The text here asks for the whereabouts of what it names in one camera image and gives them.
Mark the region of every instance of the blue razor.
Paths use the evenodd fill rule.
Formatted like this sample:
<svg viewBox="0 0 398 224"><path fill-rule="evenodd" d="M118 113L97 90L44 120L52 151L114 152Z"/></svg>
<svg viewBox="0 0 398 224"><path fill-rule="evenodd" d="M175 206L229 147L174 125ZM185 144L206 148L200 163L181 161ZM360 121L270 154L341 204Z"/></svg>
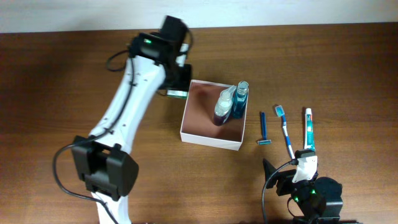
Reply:
<svg viewBox="0 0 398 224"><path fill-rule="evenodd" d="M258 145L271 144L271 140L267 139L267 126L266 126L266 114L261 112L261 131L262 140L257 141Z"/></svg>
<svg viewBox="0 0 398 224"><path fill-rule="evenodd" d="M281 105L275 107L276 110L276 115L278 117L282 117L282 130L285 134L285 139L286 139L286 145L287 145L287 152L289 153L290 158L295 159L293 149L292 149L292 144L290 143L289 135L287 134L287 128L286 128L286 117L285 117L285 112L284 109Z"/></svg>

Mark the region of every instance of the white box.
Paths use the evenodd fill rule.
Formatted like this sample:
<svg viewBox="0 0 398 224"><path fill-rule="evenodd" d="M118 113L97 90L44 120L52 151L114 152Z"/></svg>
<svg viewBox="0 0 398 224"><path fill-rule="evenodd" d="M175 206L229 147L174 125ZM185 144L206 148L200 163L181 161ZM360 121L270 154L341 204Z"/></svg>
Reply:
<svg viewBox="0 0 398 224"><path fill-rule="evenodd" d="M246 112L241 119L233 119L216 126L213 124L214 108L221 91L231 85L192 80L181 123L181 140L205 146L239 150L244 136Z"/></svg>

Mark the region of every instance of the toothpaste tube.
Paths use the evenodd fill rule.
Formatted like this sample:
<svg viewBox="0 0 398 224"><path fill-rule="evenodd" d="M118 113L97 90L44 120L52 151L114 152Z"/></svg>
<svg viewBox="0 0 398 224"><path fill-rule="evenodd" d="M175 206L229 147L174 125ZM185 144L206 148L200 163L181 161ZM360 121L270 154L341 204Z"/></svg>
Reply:
<svg viewBox="0 0 398 224"><path fill-rule="evenodd" d="M304 149L315 151L315 143L313 140L313 124L311 108L305 110L305 142Z"/></svg>

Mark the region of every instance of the wooden table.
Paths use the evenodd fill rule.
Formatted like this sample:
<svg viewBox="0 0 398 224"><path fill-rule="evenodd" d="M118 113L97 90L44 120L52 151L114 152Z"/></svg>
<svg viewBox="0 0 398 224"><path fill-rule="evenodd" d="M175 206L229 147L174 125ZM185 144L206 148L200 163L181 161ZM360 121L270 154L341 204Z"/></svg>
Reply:
<svg viewBox="0 0 398 224"><path fill-rule="evenodd" d="M57 187L51 161L101 118L122 76L106 71L104 62L138 32L0 35L1 223L98 222L93 202ZM343 184L342 219L398 220L397 23L193 34L188 62L195 79L250 84L244 142L238 152L181 142L185 101L156 95L132 152L140 165L129 194L133 222L261 223L262 158L275 166L289 159L275 104L285 109L296 150L303 148L303 107L312 108L318 171ZM268 146L256 144L259 111L267 114ZM70 152L58 169L69 189L88 194ZM266 192L274 223L292 218L287 199Z"/></svg>

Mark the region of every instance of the blue toothbrush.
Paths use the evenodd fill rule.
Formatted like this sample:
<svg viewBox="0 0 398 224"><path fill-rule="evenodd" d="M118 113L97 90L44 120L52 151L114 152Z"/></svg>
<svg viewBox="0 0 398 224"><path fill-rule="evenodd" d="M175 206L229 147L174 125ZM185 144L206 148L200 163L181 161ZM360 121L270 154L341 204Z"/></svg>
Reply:
<svg viewBox="0 0 398 224"><path fill-rule="evenodd" d="M276 110L276 115L278 117L282 117L282 130L284 131L285 138L286 138L286 145L287 145L287 151L289 153L290 158L295 159L293 149L292 149L292 144L290 143L289 135L287 134L287 128L286 128L286 117L285 117L285 112L284 109L282 108L281 105L275 107Z"/></svg>

